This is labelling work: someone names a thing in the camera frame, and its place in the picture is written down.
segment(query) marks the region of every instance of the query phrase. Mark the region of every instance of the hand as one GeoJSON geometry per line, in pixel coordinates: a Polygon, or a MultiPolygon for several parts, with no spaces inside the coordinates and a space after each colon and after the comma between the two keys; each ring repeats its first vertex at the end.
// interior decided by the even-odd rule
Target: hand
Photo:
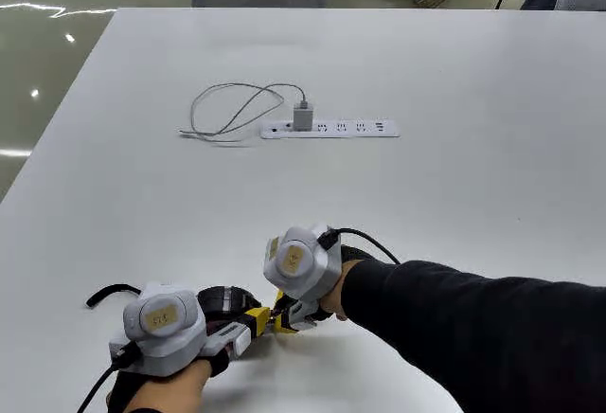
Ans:
{"type": "Polygon", "coordinates": [[[345,315],[345,311],[343,310],[343,306],[341,305],[343,283],[345,282],[345,277],[348,275],[349,270],[360,261],[361,260],[351,260],[344,262],[341,270],[341,277],[337,281],[337,284],[330,293],[320,299],[320,307],[328,313],[335,313],[337,318],[341,321],[346,321],[348,319],[348,317],[345,315]]]}

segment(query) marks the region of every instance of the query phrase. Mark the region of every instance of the gray floor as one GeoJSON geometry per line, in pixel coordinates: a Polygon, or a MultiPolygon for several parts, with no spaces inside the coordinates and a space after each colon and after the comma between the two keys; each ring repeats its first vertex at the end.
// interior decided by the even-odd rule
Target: gray floor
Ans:
{"type": "MultiPolygon", "coordinates": [[[[497,0],[450,0],[491,9],[497,0]]],[[[187,7],[190,0],[0,0],[0,200],[117,7],[187,7]]],[[[505,0],[517,9],[522,0],[505,0]]],[[[411,8],[412,0],[329,0],[332,8],[411,8]]]]}

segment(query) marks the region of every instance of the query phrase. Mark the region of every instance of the yellow component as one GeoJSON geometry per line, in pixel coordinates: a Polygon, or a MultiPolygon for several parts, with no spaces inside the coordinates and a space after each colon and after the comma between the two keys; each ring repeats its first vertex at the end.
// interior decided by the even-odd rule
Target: yellow component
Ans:
{"type": "Polygon", "coordinates": [[[284,334],[295,334],[295,330],[291,330],[290,328],[282,328],[282,315],[278,315],[276,317],[276,322],[274,322],[274,332],[282,332],[284,334]]]}
{"type": "Polygon", "coordinates": [[[270,309],[269,307],[257,307],[255,309],[251,309],[249,311],[246,311],[247,315],[251,315],[255,318],[255,321],[257,322],[257,335],[256,337],[259,337],[260,335],[263,334],[263,332],[265,331],[265,327],[267,326],[267,322],[269,321],[269,317],[270,317],[270,309]]]}

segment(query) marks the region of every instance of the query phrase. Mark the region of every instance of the sticker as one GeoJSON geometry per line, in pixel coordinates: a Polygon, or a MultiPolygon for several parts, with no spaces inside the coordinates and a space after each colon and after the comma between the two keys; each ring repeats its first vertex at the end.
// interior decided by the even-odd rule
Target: sticker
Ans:
{"type": "Polygon", "coordinates": [[[282,261],[282,269],[289,274],[296,274],[296,270],[299,268],[299,263],[303,259],[303,249],[296,245],[291,245],[288,248],[286,257],[282,261]]]}
{"type": "Polygon", "coordinates": [[[170,304],[167,307],[158,309],[145,315],[145,323],[149,331],[159,330],[165,326],[175,323],[178,319],[177,307],[170,304]]]}
{"type": "Polygon", "coordinates": [[[276,256],[276,252],[277,252],[277,240],[278,240],[278,238],[272,239],[272,243],[269,246],[269,258],[270,259],[272,259],[273,257],[276,256]]]}

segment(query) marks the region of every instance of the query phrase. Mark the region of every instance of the power strip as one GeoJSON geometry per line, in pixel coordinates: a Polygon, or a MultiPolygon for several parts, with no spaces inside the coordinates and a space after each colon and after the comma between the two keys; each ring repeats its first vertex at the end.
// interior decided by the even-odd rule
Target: power strip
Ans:
{"type": "Polygon", "coordinates": [[[400,131],[390,119],[340,119],[313,121],[308,132],[294,132],[292,121],[262,123],[261,138],[353,138],[358,136],[397,137],[400,131]]]}

